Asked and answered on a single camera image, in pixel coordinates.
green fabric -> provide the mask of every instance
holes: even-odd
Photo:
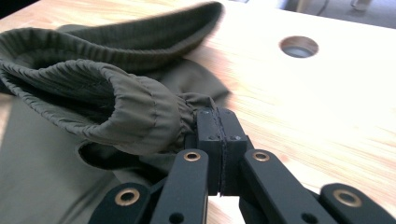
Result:
[[[166,175],[196,109],[227,97],[213,74],[183,59],[220,13],[205,3],[122,24],[0,34],[0,78],[37,112],[20,101],[12,109],[0,223],[86,223],[109,188]]]
[[[192,132],[194,111],[214,106],[212,98],[222,101],[227,94],[205,69],[184,74],[197,66],[180,60],[210,33],[220,12],[221,4],[206,3],[68,33],[4,32],[0,78],[37,113],[70,133],[135,155],[178,150]],[[206,76],[191,88],[197,74]],[[206,83],[211,90],[202,88]]]

round hole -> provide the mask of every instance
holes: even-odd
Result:
[[[184,154],[184,160],[186,161],[198,161],[201,159],[201,155],[196,152],[188,152]]]
[[[255,152],[255,153],[253,153],[253,158],[256,161],[269,161],[270,160],[270,156],[267,155],[266,153],[263,153],[263,152]]]
[[[169,221],[172,224],[180,224],[184,221],[183,214],[180,213],[174,213],[169,217]]]
[[[296,35],[283,39],[280,48],[290,57],[308,58],[318,53],[319,46],[311,38]]]
[[[332,195],[334,198],[349,207],[360,207],[361,199],[354,193],[346,190],[346,189],[337,189]]]
[[[301,218],[303,219],[304,222],[308,223],[308,224],[316,224],[318,223],[318,219],[309,213],[303,213],[301,215]]]
[[[137,202],[140,193],[137,189],[122,189],[116,195],[115,201],[119,206],[128,206]]]

gathered fabric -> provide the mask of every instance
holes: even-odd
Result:
[[[183,59],[215,28],[222,5],[71,31],[0,34],[0,78],[61,129],[123,153],[178,151],[195,111],[223,104],[228,90]]]

wooden surface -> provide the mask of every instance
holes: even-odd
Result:
[[[135,20],[192,1],[41,0],[0,20],[0,31]],[[217,31],[187,57],[232,91],[256,148],[275,153],[309,189],[354,186],[396,217],[396,30],[224,2]],[[306,59],[279,43],[318,43]],[[2,104],[7,114],[7,102]],[[244,223],[236,198],[211,198],[207,223]]]

light wood tabletop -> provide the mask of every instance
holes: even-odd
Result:
[[[193,3],[41,0],[0,20],[0,32],[110,24]],[[255,148],[275,153],[314,192],[344,183],[396,217],[396,30],[259,2],[222,3],[216,31],[187,58],[229,88],[227,107]],[[286,55],[281,43],[290,36],[309,37],[318,52],[303,59]],[[3,98],[0,103],[6,119],[9,105]],[[238,211],[236,198],[211,197],[207,223],[244,223]]]

